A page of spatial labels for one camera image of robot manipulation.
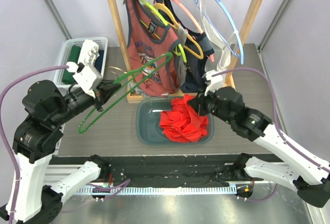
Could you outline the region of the red tank top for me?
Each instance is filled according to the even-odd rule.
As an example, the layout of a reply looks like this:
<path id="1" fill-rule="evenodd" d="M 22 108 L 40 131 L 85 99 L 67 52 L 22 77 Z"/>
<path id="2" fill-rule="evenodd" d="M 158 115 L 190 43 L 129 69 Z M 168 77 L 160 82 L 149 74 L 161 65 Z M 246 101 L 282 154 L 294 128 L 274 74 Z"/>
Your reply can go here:
<path id="1" fill-rule="evenodd" d="M 199 116 L 188 104 L 193 98 L 189 94 L 183 98 L 174 98 L 171 100 L 171 109 L 161 112 L 159 126 L 169 140 L 190 143 L 208 136 L 209 119 Z"/>

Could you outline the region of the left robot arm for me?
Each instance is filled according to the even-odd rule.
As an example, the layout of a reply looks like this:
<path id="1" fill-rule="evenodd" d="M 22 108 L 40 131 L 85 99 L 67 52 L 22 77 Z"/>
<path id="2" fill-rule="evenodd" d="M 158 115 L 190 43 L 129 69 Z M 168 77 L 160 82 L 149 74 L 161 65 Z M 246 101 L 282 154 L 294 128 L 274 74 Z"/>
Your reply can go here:
<path id="1" fill-rule="evenodd" d="M 31 85 L 22 100 L 28 116 L 17 127 L 12 146 L 19 165 L 19 190 L 16 198 L 1 207 L 2 219 L 8 221 L 13 214 L 17 223 L 50 223 L 81 187 L 109 178 L 109 162 L 92 155 L 64 180 L 43 183 L 55 146 L 63 137 L 62 126 L 93 105 L 101 107 L 120 87 L 113 80 L 101 81 L 93 98 L 81 88 L 63 96 L 50 80 Z"/>

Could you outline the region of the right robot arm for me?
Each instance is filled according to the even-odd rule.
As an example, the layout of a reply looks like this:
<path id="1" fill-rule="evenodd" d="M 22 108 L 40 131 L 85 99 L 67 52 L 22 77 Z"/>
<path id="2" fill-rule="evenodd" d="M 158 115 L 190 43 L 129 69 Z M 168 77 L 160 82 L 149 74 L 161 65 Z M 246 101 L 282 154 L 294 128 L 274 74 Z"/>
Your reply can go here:
<path id="1" fill-rule="evenodd" d="M 213 93 L 200 91 L 197 96 L 190 96 L 187 104 L 194 114 L 212 114 L 229 124 L 238 136 L 268 149 L 287 164 L 269 163 L 241 153 L 232 165 L 218 172 L 219 177 L 272 181 L 294 191 L 314 207 L 322 208 L 327 204 L 329 162 L 301 147 L 262 112 L 247 107 L 234 88 L 223 87 Z"/>

